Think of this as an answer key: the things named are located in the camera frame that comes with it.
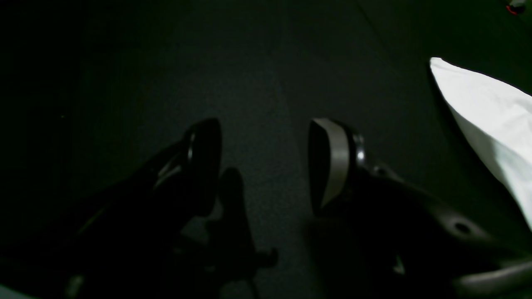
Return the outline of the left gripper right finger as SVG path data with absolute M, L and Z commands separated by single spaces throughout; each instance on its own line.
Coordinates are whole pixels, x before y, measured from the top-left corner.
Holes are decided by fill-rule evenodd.
M 531 253 L 404 181 L 347 125 L 314 118 L 308 174 L 316 216 L 344 220 L 382 299 L 506 299 L 531 294 Z

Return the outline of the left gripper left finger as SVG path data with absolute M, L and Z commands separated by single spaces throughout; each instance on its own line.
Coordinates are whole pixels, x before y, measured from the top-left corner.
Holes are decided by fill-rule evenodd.
M 221 147 L 218 119 L 192 125 L 129 178 L 2 249 L 1 285 L 38 299 L 157 295 L 173 237 L 214 207 Z

